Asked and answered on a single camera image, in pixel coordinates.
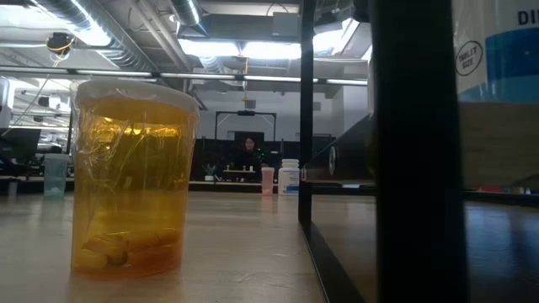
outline cup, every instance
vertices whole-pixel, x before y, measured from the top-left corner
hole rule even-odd
[[[275,169],[273,167],[262,167],[262,195],[273,194],[273,175]]]
[[[47,199],[62,199],[66,191],[69,155],[45,154],[43,194]]]
[[[181,262],[198,104],[134,81],[89,81],[75,99],[72,271],[156,274]]]

